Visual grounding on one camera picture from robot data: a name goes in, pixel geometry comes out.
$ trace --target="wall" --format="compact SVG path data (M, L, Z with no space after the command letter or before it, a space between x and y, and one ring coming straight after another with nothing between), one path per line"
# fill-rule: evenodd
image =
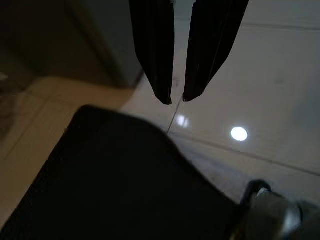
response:
M42 75L113 85L63 0L0 3L0 41Z
M82 0L109 46L127 84L135 84L142 67L137 59L129 0Z

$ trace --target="glossy floor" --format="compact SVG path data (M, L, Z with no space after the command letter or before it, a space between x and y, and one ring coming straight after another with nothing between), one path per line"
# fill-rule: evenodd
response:
M229 58L202 96L183 102L192 3L176 1L172 105L154 97L145 76L135 90L46 77L1 102L10 115L1 115L0 226L85 104L157 125L235 201L259 178L320 204L320 4L250 1ZM235 127L246 140L232 138Z

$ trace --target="tile grout line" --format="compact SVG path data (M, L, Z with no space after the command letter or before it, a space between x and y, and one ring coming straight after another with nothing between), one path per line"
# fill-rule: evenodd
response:
M40 112L42 111L42 109L44 109L45 105L49 102L49 97L47 97L46 99L44 99L43 104L41 107L39 107L39 109L36 111L36 113L34 114L33 118L30 120L30 123L25 127L25 129L23 130L23 132L21 133L21 135L17 138L17 140L15 141L14 145L11 147L11 149L9 150L9 152L5 155L5 157L3 158L3 162L6 161L6 159L9 157L9 155L13 152L13 150L16 148L17 144L20 142L20 140L22 139L22 137L26 134L27 130L31 127L31 125L35 122L36 117L40 114Z
M179 23L190 23L191 18L175 18L176 22ZM279 29L279 30L293 30L302 32L320 32L320 27L317 26L301 26L301 25L285 25L285 24L271 24L271 23L253 23L253 22L243 22L240 27L251 27L260 29Z
M177 114L177 112L178 112L178 108L180 107L182 98L183 98L183 97L181 96L181 97L180 97L180 100L179 100L179 103L178 103L178 105L177 105L177 107L176 107L176 109L175 109L175 112L174 112L174 114L173 114L173 118L172 118L172 120L171 120L171 122L170 122L169 128L168 128L168 130L166 131L166 134L169 134L169 131L170 131L170 129L171 129L171 126L172 126L172 124L173 124L173 122L174 122L174 120L175 120L176 114Z
M313 175L313 176L316 176L316 177L320 177L320 173L315 172L315 171L310 171L310 170L306 170L306 169L303 169L303 168L300 168L300 167L296 167L296 166L291 166L291 165L288 165L288 164L280 163L280 162L268 159L266 157L258 156L258 155L251 154L251 153L248 153L248 152L235 150L235 149L232 149L230 147L226 147L226 146L222 146L222 145L219 145L219 144L216 144L216 143L208 142L206 140L201 140L201 139L194 138L194 137L179 135L179 134L174 133L174 132L171 132L170 134L173 135L176 138L179 138L179 139L185 139L185 140L196 142L196 143L199 143L199 144L203 144L203 145L206 145L206 146L209 146L209 147L214 147L214 148L221 149L221 150L224 150L224 151L240 154L242 156L253 158L253 159L256 159L256 160L259 160L259 161L263 161L263 162L267 162L267 163L270 163L270 164L278 165L278 166L281 166L281 167L284 167L284 168L287 168L287 169L291 169L291 170L295 170L295 171L302 172L302 173L305 173L305 174L310 174L310 175Z
M31 96L35 96L37 98L42 98L45 101L52 101L52 102L56 102L57 104L60 104L60 105L66 105L66 106L71 107L71 108L74 108L74 107L78 106L76 103L72 103L72 102L69 102L69 101L66 101L66 100L61 100L61 99L55 98L52 95L41 94L41 93L36 93L36 92L27 92L27 94L29 94Z

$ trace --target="floor tile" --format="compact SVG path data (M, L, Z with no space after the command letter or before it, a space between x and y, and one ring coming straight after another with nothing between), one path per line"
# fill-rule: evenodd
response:
M117 110L133 94L132 89L113 88L84 81L60 78L51 97L78 107L86 104Z
M320 32L242 27L204 94L172 131L320 175ZM234 141L234 127L248 139Z
M174 23L174 61L173 61L173 85L185 86L187 51L190 31L190 21L176 20Z
M320 29L317 0L251 0L243 24Z
M169 134L187 159L220 191L239 203L250 180L264 179L292 200L320 204L320 176Z
M27 192L76 110L54 101L46 103L1 163L0 227Z
M196 0L175 0L174 19L176 21L191 21L192 8Z
M44 103L43 98L27 93L11 95L1 101L0 165Z
M50 96L58 87L61 78L55 76L39 77L27 88L27 92L34 95Z

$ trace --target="black object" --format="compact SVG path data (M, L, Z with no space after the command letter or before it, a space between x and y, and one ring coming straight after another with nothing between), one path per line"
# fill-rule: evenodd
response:
M228 58L249 0L193 4L183 101L199 97Z
M196 0L192 9L183 101L200 96L228 58L249 0ZM171 104L174 9L170 0L130 0L136 55L164 104Z
M218 240L236 209L159 129L84 106L0 239Z
M175 17L171 0L130 0L136 56L155 96L172 104Z

